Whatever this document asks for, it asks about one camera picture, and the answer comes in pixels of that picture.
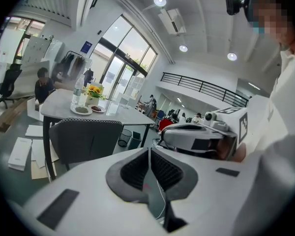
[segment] white plate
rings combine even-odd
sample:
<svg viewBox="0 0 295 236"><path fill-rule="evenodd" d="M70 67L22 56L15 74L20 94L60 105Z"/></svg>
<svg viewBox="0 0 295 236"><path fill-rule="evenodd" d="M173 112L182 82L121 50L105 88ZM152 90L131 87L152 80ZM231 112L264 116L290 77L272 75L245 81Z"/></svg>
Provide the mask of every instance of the white plate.
<svg viewBox="0 0 295 236"><path fill-rule="evenodd" d="M88 110L88 112L87 112L87 113L79 113L79 112L77 112L77 111L75 110L77 107L86 108L86 109ZM87 115L90 115L90 114L92 113L92 109L91 109L91 108L86 107L86 106L83 106L83 105L75 105L75 106L71 106L71 107L70 107L70 110L71 110L72 112L74 112L74 113L76 113L76 114L78 114L78 115L82 115L82 116L87 116Z"/></svg>
<svg viewBox="0 0 295 236"><path fill-rule="evenodd" d="M100 108L102 111L95 111L94 109L92 109L92 107L94 107L94 106ZM88 107L91 108L92 111L97 112L97 113L104 113L106 111L106 109L104 109L104 108L102 108L101 106L98 106L98 105L89 105Z"/></svg>

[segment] vase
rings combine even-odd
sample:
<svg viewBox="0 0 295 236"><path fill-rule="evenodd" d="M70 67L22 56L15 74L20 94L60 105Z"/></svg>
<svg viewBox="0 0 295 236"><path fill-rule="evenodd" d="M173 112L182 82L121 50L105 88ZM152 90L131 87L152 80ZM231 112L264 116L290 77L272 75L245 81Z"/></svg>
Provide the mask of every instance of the vase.
<svg viewBox="0 0 295 236"><path fill-rule="evenodd" d="M85 103L89 105L98 105L98 102L99 102L99 98L94 98L88 95Z"/></svg>

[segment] trash bin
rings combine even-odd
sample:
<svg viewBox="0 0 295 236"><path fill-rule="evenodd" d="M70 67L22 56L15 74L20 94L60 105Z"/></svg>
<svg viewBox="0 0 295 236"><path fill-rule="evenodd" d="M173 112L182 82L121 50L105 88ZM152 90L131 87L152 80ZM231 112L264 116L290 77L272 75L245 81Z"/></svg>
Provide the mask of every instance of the trash bin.
<svg viewBox="0 0 295 236"><path fill-rule="evenodd" d="M130 138L131 138L131 131L128 129L124 129L119 136L118 145L121 147L127 147Z"/></svg>
<svg viewBox="0 0 295 236"><path fill-rule="evenodd" d="M139 146L140 142L142 141L141 134L138 132L132 131L131 142L129 144L128 149L135 149Z"/></svg>

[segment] air conditioner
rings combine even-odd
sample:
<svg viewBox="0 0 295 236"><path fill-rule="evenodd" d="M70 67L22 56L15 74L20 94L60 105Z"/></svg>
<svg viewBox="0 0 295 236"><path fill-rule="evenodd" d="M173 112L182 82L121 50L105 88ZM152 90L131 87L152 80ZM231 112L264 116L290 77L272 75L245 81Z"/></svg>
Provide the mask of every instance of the air conditioner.
<svg viewBox="0 0 295 236"><path fill-rule="evenodd" d="M158 14L158 16L169 34L177 35L180 33L186 33L182 16L178 9L161 9L161 13Z"/></svg>

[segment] person's hand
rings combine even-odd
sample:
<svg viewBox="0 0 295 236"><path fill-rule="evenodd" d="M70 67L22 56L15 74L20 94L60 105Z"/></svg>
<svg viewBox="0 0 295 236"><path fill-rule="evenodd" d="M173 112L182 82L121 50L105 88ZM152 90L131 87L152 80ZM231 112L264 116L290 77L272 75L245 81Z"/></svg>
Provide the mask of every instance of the person's hand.
<svg viewBox="0 0 295 236"><path fill-rule="evenodd" d="M231 149L232 138L224 137L224 139L220 140L217 144L217 154L220 160L225 160L228 151ZM235 154L230 158L233 162L242 162L246 157L246 144L242 143L236 150Z"/></svg>

